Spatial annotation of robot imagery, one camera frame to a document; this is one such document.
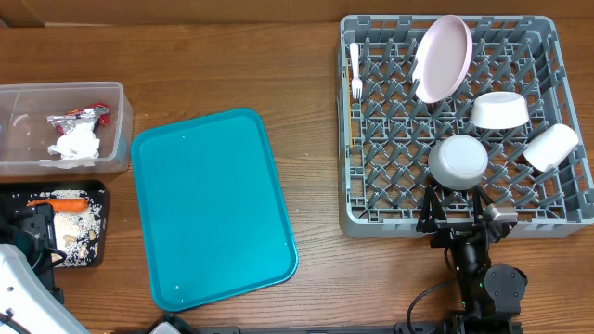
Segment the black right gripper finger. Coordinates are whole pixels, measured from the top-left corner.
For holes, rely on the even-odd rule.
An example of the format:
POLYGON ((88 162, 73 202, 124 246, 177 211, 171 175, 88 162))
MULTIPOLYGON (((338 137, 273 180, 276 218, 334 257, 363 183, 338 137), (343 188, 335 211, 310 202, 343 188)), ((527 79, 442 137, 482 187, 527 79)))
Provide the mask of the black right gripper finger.
POLYGON ((495 202, 484 189, 476 185, 472 188, 473 215, 475 221, 492 221, 495 202))
POLYGON ((432 187, 425 189, 416 231, 434 233, 446 223, 446 213, 432 187))

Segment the grey bowl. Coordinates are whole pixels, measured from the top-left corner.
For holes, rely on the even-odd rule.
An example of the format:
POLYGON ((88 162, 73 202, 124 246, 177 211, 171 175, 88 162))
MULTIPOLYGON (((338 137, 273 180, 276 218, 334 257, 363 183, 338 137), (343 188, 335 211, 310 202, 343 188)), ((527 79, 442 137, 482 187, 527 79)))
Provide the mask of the grey bowl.
POLYGON ((433 179, 452 190, 467 190, 478 185, 487 164, 483 144, 468 135, 453 135, 437 143, 428 157, 433 179))

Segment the orange carrot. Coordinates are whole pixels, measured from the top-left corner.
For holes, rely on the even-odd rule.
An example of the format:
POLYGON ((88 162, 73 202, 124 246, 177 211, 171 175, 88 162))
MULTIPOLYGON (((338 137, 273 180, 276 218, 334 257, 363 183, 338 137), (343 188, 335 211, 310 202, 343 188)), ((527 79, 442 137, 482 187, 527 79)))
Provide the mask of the orange carrot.
POLYGON ((39 199, 27 203, 28 207, 49 204, 55 212, 83 212, 88 207, 86 199, 39 199))

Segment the rice and peanut scraps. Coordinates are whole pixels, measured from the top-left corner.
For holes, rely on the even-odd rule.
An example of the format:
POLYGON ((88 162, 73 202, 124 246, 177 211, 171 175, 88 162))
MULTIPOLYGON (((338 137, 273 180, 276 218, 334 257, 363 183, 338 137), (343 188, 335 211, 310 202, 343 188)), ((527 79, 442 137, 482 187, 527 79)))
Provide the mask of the rice and peanut scraps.
POLYGON ((55 212, 54 227, 57 249, 66 254, 58 267, 91 266, 99 255, 103 205, 84 190, 55 190, 40 196, 41 199, 87 200, 88 207, 83 212, 55 212))

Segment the translucent plastic cup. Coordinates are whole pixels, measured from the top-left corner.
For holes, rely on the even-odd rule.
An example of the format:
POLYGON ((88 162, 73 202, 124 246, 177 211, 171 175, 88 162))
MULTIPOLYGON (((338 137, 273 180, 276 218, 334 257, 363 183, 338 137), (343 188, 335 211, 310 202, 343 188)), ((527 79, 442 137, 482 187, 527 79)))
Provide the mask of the translucent plastic cup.
POLYGON ((523 155, 537 170, 547 172, 558 167, 578 143, 572 128, 557 123, 532 140, 523 155))

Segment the white bowl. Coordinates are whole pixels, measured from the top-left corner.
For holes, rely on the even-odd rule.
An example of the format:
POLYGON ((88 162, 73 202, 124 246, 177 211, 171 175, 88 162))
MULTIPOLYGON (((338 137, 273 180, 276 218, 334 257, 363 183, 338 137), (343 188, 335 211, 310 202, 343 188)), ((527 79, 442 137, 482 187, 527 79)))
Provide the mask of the white bowl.
POLYGON ((514 92, 491 92, 477 97, 470 121, 479 128, 505 130, 523 126, 529 121, 526 99, 514 92))

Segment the grey plastic dishwasher rack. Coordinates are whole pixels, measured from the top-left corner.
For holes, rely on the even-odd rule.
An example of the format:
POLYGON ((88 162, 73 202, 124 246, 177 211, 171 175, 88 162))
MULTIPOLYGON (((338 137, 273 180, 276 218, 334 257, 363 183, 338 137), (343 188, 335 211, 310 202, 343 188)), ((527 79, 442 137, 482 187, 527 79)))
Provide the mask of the grey plastic dishwasher rack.
POLYGON ((470 69, 458 90, 434 104, 415 95, 415 54, 433 17, 349 15, 338 49, 340 226, 351 237, 412 237, 424 191, 433 185, 427 163, 436 143, 452 135, 480 141, 488 164, 482 188, 519 214, 516 238, 562 238, 593 222, 593 178, 578 145, 556 168, 540 172, 525 161, 530 141, 578 120, 553 21, 544 16, 468 16, 470 69), (359 45, 360 99, 352 97, 353 148, 346 117, 349 44, 359 45), (513 91, 527 101, 529 121, 487 130, 471 121, 473 100, 513 91))

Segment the white napkin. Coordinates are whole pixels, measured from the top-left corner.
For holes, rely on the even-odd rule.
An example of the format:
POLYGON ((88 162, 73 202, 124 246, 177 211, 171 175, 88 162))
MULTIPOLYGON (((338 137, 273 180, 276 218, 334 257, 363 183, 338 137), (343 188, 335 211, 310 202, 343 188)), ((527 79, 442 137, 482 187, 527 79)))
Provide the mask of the white napkin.
POLYGON ((80 123, 67 134, 62 135, 57 143, 47 148, 50 155, 59 155, 63 160, 96 159, 100 139, 96 137, 93 123, 80 123))

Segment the foil wrapper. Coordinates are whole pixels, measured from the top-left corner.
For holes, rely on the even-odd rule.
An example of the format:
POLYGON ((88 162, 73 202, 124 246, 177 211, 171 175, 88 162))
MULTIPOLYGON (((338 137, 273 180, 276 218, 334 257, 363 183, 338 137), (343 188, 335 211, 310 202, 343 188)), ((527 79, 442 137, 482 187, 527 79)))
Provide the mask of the foil wrapper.
POLYGON ((88 114, 80 116, 68 116, 67 112, 63 115, 47 116, 46 120, 51 123, 61 135, 66 135, 73 131, 79 125, 89 125, 92 131, 95 131, 95 122, 97 115, 94 110, 89 111, 88 114))

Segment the red sauce packet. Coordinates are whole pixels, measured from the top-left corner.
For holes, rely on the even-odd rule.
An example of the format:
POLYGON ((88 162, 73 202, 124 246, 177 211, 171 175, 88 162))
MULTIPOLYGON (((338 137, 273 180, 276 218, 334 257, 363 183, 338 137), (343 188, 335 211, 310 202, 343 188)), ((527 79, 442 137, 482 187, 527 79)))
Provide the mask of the red sauce packet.
POLYGON ((110 106, 103 103, 91 104, 83 107, 82 109, 69 110, 67 115, 80 116, 83 114, 88 114, 90 109, 94 110, 97 115, 97 120, 95 122, 96 128, 98 128, 98 126, 108 126, 110 124, 110 106))

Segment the white plastic fork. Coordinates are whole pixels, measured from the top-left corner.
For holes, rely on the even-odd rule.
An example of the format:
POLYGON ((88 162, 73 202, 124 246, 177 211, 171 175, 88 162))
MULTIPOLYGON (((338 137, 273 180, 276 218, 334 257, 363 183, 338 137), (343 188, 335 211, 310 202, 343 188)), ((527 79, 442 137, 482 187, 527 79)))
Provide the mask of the white plastic fork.
POLYGON ((351 91, 352 97, 355 99, 360 99, 363 94, 363 82, 360 77, 359 73, 359 45, 358 43, 351 43, 349 44, 349 54, 351 59, 351 67, 352 67, 352 81, 351 81, 351 91))

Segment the wooden chopstick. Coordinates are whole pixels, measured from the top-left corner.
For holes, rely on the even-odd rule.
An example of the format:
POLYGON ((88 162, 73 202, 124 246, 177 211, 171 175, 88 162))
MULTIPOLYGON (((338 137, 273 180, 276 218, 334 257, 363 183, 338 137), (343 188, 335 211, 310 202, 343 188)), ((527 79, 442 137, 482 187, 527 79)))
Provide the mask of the wooden chopstick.
POLYGON ((346 87, 347 87, 347 103, 346 103, 346 117, 347 117, 347 125, 348 125, 348 148, 349 150, 353 148, 353 132, 352 132, 352 122, 351 122, 351 77, 349 67, 347 65, 345 71, 346 77, 346 87))

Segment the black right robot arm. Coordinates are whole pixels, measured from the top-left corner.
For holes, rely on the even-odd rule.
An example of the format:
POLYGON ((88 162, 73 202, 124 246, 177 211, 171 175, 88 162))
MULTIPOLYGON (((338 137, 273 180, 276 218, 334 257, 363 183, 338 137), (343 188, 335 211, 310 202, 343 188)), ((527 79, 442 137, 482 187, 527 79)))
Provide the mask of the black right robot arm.
POLYGON ((516 267, 493 264, 489 256, 490 246, 516 226, 518 213, 497 205, 480 186, 472 188, 472 208, 469 223, 449 223, 442 209, 430 209, 430 246, 445 250, 462 301, 462 309, 449 312, 433 331, 523 334, 514 318, 521 312, 527 276, 516 267))

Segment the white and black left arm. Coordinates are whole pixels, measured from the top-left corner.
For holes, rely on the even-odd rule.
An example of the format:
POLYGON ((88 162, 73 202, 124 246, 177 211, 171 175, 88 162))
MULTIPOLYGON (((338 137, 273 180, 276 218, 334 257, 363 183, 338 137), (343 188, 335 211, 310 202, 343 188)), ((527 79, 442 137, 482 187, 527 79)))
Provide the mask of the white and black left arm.
MULTIPOLYGON (((1 194, 1 333, 90 333, 60 302, 50 255, 49 205, 15 208, 1 194)), ((163 314, 148 329, 119 333, 411 333, 405 323, 390 327, 192 328, 163 314)))

